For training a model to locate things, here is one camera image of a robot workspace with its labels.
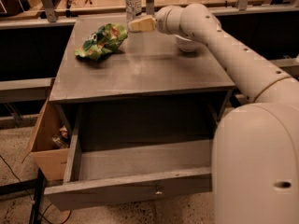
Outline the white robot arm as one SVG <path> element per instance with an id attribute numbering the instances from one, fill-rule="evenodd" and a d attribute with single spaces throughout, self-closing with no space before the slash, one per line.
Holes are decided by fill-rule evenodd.
<path id="1" fill-rule="evenodd" d="M 248 101 L 214 135 L 215 224 L 299 224 L 299 81 L 227 34 L 201 4 L 163 7 L 128 28 L 205 45 Z"/>

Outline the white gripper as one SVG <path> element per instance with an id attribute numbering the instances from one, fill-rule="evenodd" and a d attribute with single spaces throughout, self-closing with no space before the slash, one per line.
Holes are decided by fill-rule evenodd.
<path id="1" fill-rule="evenodd" d="M 151 32 L 157 27 L 163 34 L 185 35 L 180 26 L 180 16 L 182 12 L 183 7 L 163 7 L 156 13 L 156 20 L 151 16 L 145 16 L 134 21 L 129 21 L 128 29 L 131 32 Z"/>

